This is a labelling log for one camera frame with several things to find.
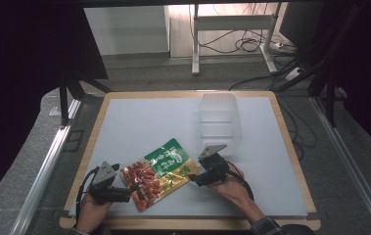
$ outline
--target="red food image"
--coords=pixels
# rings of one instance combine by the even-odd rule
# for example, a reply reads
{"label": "red food image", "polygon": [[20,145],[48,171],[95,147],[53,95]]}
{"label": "red food image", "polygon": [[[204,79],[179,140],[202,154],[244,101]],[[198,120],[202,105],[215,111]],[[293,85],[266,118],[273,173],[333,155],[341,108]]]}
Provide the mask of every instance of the red food image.
{"label": "red food image", "polygon": [[143,162],[136,162],[121,171],[121,178],[129,188],[132,184],[139,183],[139,189],[131,194],[137,209],[142,212],[153,205],[160,196],[161,185],[157,174],[151,166]]}

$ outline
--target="clear plastic container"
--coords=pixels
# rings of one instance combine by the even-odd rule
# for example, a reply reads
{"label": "clear plastic container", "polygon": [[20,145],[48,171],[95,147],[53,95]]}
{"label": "clear plastic container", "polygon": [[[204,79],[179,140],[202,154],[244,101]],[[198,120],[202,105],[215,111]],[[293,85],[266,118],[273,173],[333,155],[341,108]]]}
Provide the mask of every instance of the clear plastic container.
{"label": "clear plastic container", "polygon": [[201,143],[203,146],[226,144],[219,152],[232,156],[242,139],[236,97],[227,93],[207,93],[200,104]]}

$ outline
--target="hand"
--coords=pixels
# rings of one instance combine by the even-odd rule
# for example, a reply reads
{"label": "hand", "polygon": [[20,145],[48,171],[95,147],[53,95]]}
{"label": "hand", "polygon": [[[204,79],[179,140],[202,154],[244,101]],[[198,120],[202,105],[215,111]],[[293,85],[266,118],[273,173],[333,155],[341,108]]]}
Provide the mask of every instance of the hand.
{"label": "hand", "polygon": [[87,190],[81,200],[81,211],[75,227],[86,233],[93,232],[106,218],[111,205],[112,203],[98,204]]}
{"label": "hand", "polygon": [[[228,164],[230,170],[241,174],[244,178],[244,173],[233,164]],[[211,184],[209,188],[216,191],[226,199],[230,200],[235,204],[240,211],[246,216],[247,220],[251,225],[257,223],[259,220],[264,218],[263,212],[250,198],[247,189],[243,184],[234,176],[227,175],[224,182],[220,184]]]}

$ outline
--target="snack bag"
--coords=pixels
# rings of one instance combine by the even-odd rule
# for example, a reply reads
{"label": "snack bag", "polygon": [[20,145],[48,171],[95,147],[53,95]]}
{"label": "snack bag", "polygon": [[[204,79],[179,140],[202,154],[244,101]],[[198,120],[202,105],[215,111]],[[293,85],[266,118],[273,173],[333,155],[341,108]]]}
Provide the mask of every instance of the snack bag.
{"label": "snack bag", "polygon": [[199,169],[175,139],[120,170],[127,188],[139,182],[139,190],[131,197],[142,212],[189,181],[188,174]]}

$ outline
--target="white wall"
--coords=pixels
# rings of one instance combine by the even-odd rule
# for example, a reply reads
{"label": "white wall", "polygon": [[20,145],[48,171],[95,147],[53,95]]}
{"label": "white wall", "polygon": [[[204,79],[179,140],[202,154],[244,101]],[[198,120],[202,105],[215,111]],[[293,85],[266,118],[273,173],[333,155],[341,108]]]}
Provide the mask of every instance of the white wall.
{"label": "white wall", "polygon": [[169,51],[167,6],[86,8],[101,55]]}

